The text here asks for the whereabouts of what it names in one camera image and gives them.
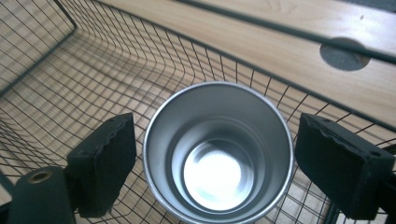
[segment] wood grain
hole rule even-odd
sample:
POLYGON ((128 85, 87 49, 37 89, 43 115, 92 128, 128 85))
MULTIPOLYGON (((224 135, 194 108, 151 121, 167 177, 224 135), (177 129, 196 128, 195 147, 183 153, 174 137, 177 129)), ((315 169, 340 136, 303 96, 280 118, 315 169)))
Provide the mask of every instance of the wood grain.
MULTIPOLYGON (((396 89, 393 88, 396 83, 394 65, 371 60, 359 71, 345 72, 329 66, 321 59, 318 44, 174 1, 102 2, 191 36, 311 91, 351 106, 390 125, 396 125, 396 117, 393 116, 396 112, 393 100, 396 96, 396 89)), ((289 16, 281 22, 293 27, 305 27, 305 30, 323 35, 349 36, 376 49, 393 51, 395 48, 391 40, 396 31, 389 27, 396 19, 391 14, 333 1, 321 1, 316 5, 291 0, 272 3, 277 6, 269 7, 268 10, 272 13, 262 14, 274 21, 280 20, 286 14, 289 16), (290 12, 290 9, 284 6, 294 7, 290 12), (361 15, 362 22, 357 22, 361 15)), ((251 10, 255 6, 253 1, 250 1, 251 7, 248 4, 239 7, 237 1, 227 1, 227 4, 229 7, 241 8, 242 11, 251 10)), ((252 10, 253 14, 258 12, 260 7, 252 10)))

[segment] round hole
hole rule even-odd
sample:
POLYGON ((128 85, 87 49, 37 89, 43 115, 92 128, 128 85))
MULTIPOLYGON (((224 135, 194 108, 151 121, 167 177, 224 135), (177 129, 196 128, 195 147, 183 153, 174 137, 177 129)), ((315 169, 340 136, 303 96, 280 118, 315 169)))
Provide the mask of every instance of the round hole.
POLYGON ((379 154, 379 152, 375 152, 375 151, 370 152, 370 154, 372 154, 373 156, 377 156, 377 157, 381 156, 381 154, 379 154))
MULTIPOLYGON (((336 37, 333 40, 364 49, 364 46, 361 43, 352 39, 336 37)), ((320 56, 330 66, 344 71, 360 70, 365 67, 371 59, 350 51, 338 49, 328 45, 320 46, 320 56)))
POLYGON ((38 184, 38 183, 41 183, 41 182, 47 180, 48 178, 50 178, 51 175, 52 175, 52 172, 50 172, 50 171, 39 172, 39 173, 32 175, 28 181, 31 184, 38 184))

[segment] dark gray circle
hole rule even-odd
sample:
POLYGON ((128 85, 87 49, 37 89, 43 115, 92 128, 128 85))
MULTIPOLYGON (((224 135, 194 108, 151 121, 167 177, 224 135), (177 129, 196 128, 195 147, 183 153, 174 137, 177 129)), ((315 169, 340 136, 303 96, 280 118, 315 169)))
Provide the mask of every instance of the dark gray circle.
MULTIPOLYGON (((352 46, 364 49, 364 46, 361 43, 349 38, 336 37, 333 40, 348 43, 352 46)), ((344 71, 360 70, 371 60, 371 58, 361 56, 354 52, 345 51, 328 45, 320 46, 320 56, 330 66, 344 71)))

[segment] wire mesh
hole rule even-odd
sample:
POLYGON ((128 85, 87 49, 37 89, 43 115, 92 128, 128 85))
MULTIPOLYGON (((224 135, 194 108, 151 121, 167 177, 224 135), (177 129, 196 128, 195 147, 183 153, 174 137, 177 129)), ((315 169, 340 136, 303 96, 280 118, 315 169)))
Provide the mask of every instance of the wire mesh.
MULTIPOLYGON (((134 113, 138 157, 120 197, 104 217, 78 218, 78 223, 179 223, 150 192, 141 152, 155 111, 195 83, 226 80, 261 92, 282 113, 294 138, 305 112, 334 120, 379 147, 396 143, 395 132, 347 108, 119 9, 91 1, 62 2, 78 27, 68 37, 73 22, 54 2, 0 4, 6 15, 2 27, 8 27, 0 48, 1 73, 7 74, 0 83, 0 164, 11 181, 36 168, 65 167, 67 153, 102 121, 134 113)), ((296 164, 287 195, 257 223, 323 223, 329 206, 296 164)), ((376 222, 385 218, 379 215, 376 222)), ((337 223, 354 221, 340 216, 337 223)))

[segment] stainless steel cup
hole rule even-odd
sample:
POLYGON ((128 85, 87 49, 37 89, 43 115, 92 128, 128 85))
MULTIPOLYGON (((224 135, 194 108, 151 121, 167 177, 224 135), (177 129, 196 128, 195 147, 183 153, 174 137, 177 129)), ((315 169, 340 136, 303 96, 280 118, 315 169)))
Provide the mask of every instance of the stainless steel cup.
POLYGON ((151 120, 143 150, 158 201, 190 223, 251 223, 291 180, 285 121, 259 93, 206 82, 173 95, 151 120))

